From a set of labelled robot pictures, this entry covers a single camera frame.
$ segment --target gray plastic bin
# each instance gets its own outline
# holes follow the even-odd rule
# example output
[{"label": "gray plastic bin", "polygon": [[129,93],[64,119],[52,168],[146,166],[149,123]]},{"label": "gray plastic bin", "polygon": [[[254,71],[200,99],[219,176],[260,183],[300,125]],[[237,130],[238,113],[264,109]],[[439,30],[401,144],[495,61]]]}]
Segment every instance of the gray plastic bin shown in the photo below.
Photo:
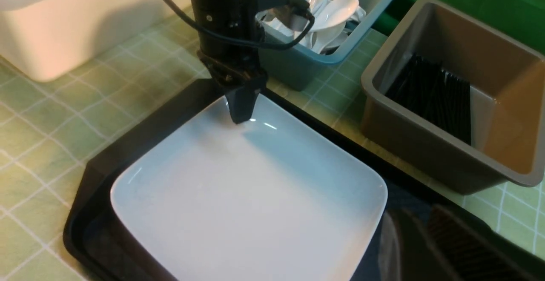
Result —
[{"label": "gray plastic bin", "polygon": [[[385,96],[414,53],[471,84],[471,146]],[[437,0],[418,0],[361,81],[363,134],[456,192],[543,180],[545,57],[535,50]]]},{"label": "gray plastic bin", "polygon": [[[262,49],[259,50],[261,65],[267,70],[270,76],[275,77],[298,91],[302,91],[316,75],[327,69],[327,66],[339,64],[348,57],[391,1],[360,0],[360,6],[367,12],[367,16],[354,29],[354,32],[346,42],[333,54],[316,54],[301,45],[282,52]],[[285,43],[293,39],[287,38],[268,25],[264,26],[268,42]]]}]

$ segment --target black cable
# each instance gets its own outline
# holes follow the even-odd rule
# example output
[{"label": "black cable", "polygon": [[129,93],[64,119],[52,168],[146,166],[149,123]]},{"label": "black cable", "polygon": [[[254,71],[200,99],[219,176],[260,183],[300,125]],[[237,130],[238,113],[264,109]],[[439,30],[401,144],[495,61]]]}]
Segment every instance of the black cable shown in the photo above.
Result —
[{"label": "black cable", "polygon": [[227,44],[237,45],[237,46],[245,46],[245,47],[251,47],[251,48],[262,48],[262,49],[273,49],[273,50],[287,50],[298,44],[305,35],[308,34],[312,26],[314,25],[314,16],[308,12],[304,18],[308,19],[308,25],[302,31],[302,33],[292,42],[287,44],[271,44],[271,43],[261,43],[261,42],[254,42],[251,40],[246,39],[238,39],[238,38],[232,38],[227,37],[221,34],[218,34],[214,31],[210,31],[209,29],[206,29],[205,27],[199,25],[196,23],[193,19],[191,19],[189,16],[187,16],[177,5],[173,0],[163,0],[172,11],[176,13],[185,23],[187,23],[190,27],[193,29],[196,29],[198,32],[206,34],[212,38],[215,38],[217,40],[220,40]]}]

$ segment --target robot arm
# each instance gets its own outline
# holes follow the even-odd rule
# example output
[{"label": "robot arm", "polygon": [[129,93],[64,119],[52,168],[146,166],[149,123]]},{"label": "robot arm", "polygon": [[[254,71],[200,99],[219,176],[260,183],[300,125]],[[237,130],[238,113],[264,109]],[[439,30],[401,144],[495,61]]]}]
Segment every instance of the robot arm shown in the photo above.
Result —
[{"label": "robot arm", "polygon": [[[259,63],[258,48],[291,48],[314,24],[305,0],[191,0],[195,21],[171,0],[164,1],[199,32],[198,56],[223,90],[231,119],[237,124],[251,118],[255,100],[267,84],[267,72]],[[263,27],[255,15],[268,9],[273,9],[275,16],[288,26],[297,17],[309,23],[290,43],[266,43]]]}]

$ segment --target blue plastic bin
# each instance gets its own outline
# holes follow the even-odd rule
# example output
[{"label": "blue plastic bin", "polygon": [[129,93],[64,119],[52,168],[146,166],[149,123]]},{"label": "blue plastic bin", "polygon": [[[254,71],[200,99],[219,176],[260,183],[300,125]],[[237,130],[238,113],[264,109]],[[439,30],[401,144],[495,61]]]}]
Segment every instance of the blue plastic bin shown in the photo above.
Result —
[{"label": "blue plastic bin", "polygon": [[[333,54],[316,54],[301,45],[282,52],[262,49],[259,51],[261,65],[270,76],[302,91],[316,75],[327,69],[327,66],[340,64],[348,57],[391,1],[360,0],[360,6],[367,12],[366,18]],[[268,25],[264,27],[268,42],[285,43],[293,39],[282,35]]]}]

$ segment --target plastic bin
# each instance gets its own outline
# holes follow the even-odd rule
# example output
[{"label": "plastic bin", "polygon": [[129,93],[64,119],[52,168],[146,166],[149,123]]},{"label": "plastic bin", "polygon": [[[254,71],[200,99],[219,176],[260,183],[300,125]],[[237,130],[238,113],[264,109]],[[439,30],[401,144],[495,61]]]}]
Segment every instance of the plastic bin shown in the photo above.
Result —
[{"label": "plastic bin", "polygon": [[[385,97],[417,53],[471,83],[471,146]],[[366,137],[462,194],[543,180],[545,58],[437,0],[418,0],[362,74]]]},{"label": "plastic bin", "polygon": [[[269,75],[293,87],[298,91],[305,89],[312,79],[320,74],[327,66],[343,62],[354,47],[360,43],[365,33],[371,28],[379,15],[386,9],[392,0],[360,0],[360,6],[367,12],[367,16],[354,29],[354,32],[333,54],[320,55],[297,45],[288,51],[260,50],[262,66]],[[280,32],[265,26],[267,40],[273,43],[288,42],[293,38],[287,38]]]},{"label": "plastic bin", "polygon": [[170,14],[162,0],[0,0],[0,56],[51,81]]}]

